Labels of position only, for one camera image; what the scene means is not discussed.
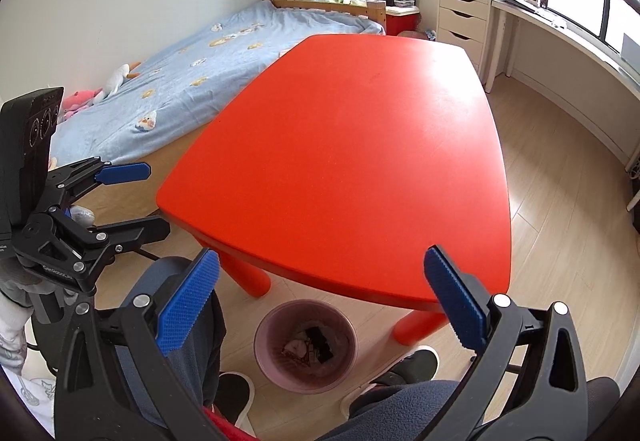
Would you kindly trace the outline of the gloved left hand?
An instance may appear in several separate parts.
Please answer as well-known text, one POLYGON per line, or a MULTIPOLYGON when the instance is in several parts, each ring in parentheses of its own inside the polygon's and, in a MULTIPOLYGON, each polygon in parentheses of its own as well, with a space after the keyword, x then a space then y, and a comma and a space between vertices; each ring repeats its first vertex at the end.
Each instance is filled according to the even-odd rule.
POLYGON ((21 375, 27 357, 25 324, 32 316, 31 295, 46 295, 53 285, 23 269, 15 258, 1 260, 1 365, 21 375))

